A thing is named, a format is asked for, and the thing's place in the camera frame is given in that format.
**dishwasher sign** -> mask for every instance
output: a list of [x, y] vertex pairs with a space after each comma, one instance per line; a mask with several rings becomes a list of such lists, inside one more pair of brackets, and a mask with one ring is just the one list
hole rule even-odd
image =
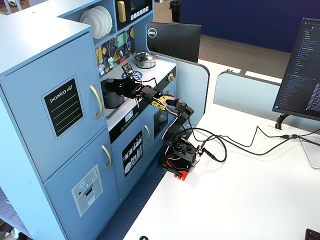
[[126, 177], [144, 155], [142, 131], [122, 151], [123, 171]]

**black cable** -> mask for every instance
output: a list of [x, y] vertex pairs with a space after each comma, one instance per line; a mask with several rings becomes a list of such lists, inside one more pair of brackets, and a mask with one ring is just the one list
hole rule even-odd
[[[192, 134], [193, 134], [193, 137], [194, 137], [194, 139], [195, 140], [197, 140], [197, 138], [196, 138], [196, 136], [195, 136], [195, 132], [194, 132], [194, 128], [192, 127], [192, 125], [191, 125], [191, 122], [190, 122], [190, 118], [188, 118], [188, 122], [189, 122], [189, 125], [190, 125], [190, 128], [191, 128], [191, 131], [192, 131]], [[209, 152], [206, 148], [203, 148], [203, 146], [205, 145], [205, 143], [207, 142], [207, 141], [209, 141], [209, 140], [213, 140], [213, 139], [210, 139], [211, 137], [215, 137], [215, 138], [217, 138], [220, 142], [221, 142], [221, 144], [222, 144], [222, 146], [223, 146], [223, 148], [224, 148], [224, 159], [223, 160], [218, 160], [211, 152]], [[200, 140], [197, 140], [198, 142], [203, 142], [202, 143], [202, 145], [201, 145], [201, 151], [204, 151], [206, 154], [208, 154], [209, 155], [209, 157], [211, 157], [213, 160], [215, 160], [215, 161], [217, 161], [217, 162], [219, 162], [219, 163], [223, 163], [223, 162], [225, 162], [226, 160], [227, 160], [227, 147], [226, 147], [226, 145], [224, 144], [224, 142], [218, 137], [218, 136], [216, 136], [215, 134], [213, 134], [213, 133], [211, 133], [211, 136], [209, 136], [206, 140], [204, 140], [204, 141], [200, 141]]]
[[[209, 136], [201, 145], [200, 151], [204, 151], [209, 157], [211, 157], [213, 160], [219, 162], [219, 163], [223, 163], [227, 160], [227, 147], [225, 145], [225, 143], [217, 136], [215, 136], [215, 138], [210, 139], [211, 137], [213, 137], [213, 135]], [[213, 139], [218, 139], [220, 141], [220, 143], [222, 144], [223, 148], [224, 148], [224, 159], [223, 160], [218, 160], [216, 158], [216, 156], [214, 156], [211, 152], [209, 152], [204, 145], [206, 144], [207, 141], [213, 140]]]
[[182, 125], [182, 128], [183, 128], [183, 130], [184, 130], [184, 134], [187, 136], [187, 132], [186, 132], [186, 129], [185, 129], [185, 127]]
[[[137, 80], [137, 79], [134, 79], [136, 82], [138, 82], [138, 83], [141, 83], [141, 81], [140, 80]], [[157, 83], [157, 81], [156, 81], [156, 78], [155, 77], [153, 77], [153, 78], [151, 78], [150, 80], [147, 80], [147, 81], [143, 81], [143, 83], [148, 83], [148, 82], [151, 82], [151, 81], [154, 81], [155, 82], [155, 87], [156, 87], [156, 89], [160, 92], [160, 89], [159, 89], [159, 86], [158, 86], [158, 83]]]
[[221, 137], [228, 138], [228, 139], [231, 140], [232, 142], [234, 142], [234, 143], [236, 143], [236, 144], [239, 144], [239, 145], [241, 145], [242, 147], [249, 148], [249, 147], [251, 147], [252, 144], [254, 143], [254, 140], [255, 140], [255, 138], [256, 138], [256, 135], [257, 135], [258, 130], [260, 130], [267, 138], [283, 138], [283, 136], [269, 136], [269, 135], [265, 134], [265, 132], [262, 131], [262, 129], [261, 129], [259, 126], [256, 126], [255, 133], [254, 133], [254, 135], [253, 135], [253, 138], [252, 138], [252, 141], [251, 141], [251, 144], [250, 144], [250, 145], [241, 144], [240, 142], [237, 142], [237, 141], [231, 139], [231, 138], [228, 137], [228, 136], [221, 136]]
[[221, 136], [221, 135], [216, 135], [216, 134], [214, 134], [214, 133], [212, 133], [212, 132], [210, 132], [210, 131], [208, 131], [208, 130], [205, 130], [205, 129], [203, 129], [203, 128], [200, 128], [200, 127], [192, 127], [192, 128], [191, 128], [191, 127], [190, 127], [190, 128], [187, 128], [186, 131], [187, 131], [187, 130], [190, 130], [190, 129], [201, 130], [201, 131], [207, 132], [207, 133], [211, 134], [212, 136], [215, 136], [216, 138], [221, 138], [222, 140], [224, 140], [224, 141], [226, 141], [227, 143], [229, 143], [229, 144], [237, 147], [238, 149], [241, 149], [241, 150], [243, 150], [243, 151], [245, 151], [245, 152], [247, 152], [247, 153], [249, 153], [249, 154], [256, 155], [256, 156], [266, 155], [266, 154], [270, 153], [272, 150], [274, 150], [275, 148], [277, 148], [277, 147], [279, 147], [280, 145], [286, 143], [287, 141], [289, 141], [289, 140], [291, 140], [291, 139], [296, 139], [296, 138], [297, 138], [296, 136], [289, 137], [289, 138], [287, 138], [286, 140], [282, 141], [281, 143], [277, 144], [276, 146], [274, 146], [273, 148], [271, 148], [270, 150], [268, 150], [268, 151], [266, 151], [266, 152], [264, 152], [264, 153], [255, 153], [255, 152], [248, 151], [248, 150], [246, 150], [246, 149], [244, 149], [244, 148], [236, 145], [235, 143], [233, 143], [233, 142], [225, 139], [225, 138], [224, 138], [223, 136]]
[[306, 139], [306, 138], [303, 138], [303, 137], [301, 137], [301, 136], [298, 136], [297, 138], [298, 138], [298, 139], [302, 139], [302, 140], [306, 141], [307, 143], [314, 144], [314, 145], [317, 145], [317, 146], [320, 147], [320, 143], [317, 143], [317, 142], [315, 142], [315, 141], [311, 141], [311, 140]]
[[298, 135], [298, 137], [299, 137], [299, 138], [301, 138], [301, 137], [306, 137], [306, 136], [309, 136], [309, 135], [311, 135], [311, 134], [315, 134], [316, 132], [319, 132], [319, 131], [320, 131], [320, 128], [319, 128], [318, 130], [313, 131], [313, 132], [310, 132], [310, 133], [308, 133], [308, 134]]

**dell logo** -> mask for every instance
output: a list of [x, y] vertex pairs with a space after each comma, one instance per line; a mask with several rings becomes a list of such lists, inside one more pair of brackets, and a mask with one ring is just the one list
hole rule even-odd
[[148, 30], [148, 36], [152, 39], [155, 38], [157, 36], [157, 30], [155, 30], [154, 28], [150, 28]]

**stack of plates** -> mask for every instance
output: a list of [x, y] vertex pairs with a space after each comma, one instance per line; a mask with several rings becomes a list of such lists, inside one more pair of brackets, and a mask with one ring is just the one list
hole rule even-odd
[[109, 34], [112, 28], [110, 12], [103, 6], [95, 6], [82, 13], [80, 22], [92, 26], [94, 39], [100, 39]]

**monitor stand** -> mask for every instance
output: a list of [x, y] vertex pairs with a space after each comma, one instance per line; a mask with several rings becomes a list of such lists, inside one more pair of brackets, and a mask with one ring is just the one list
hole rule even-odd
[[315, 145], [300, 139], [300, 142], [311, 164], [311, 167], [314, 169], [320, 169], [320, 136], [305, 136], [303, 138], [319, 144]]

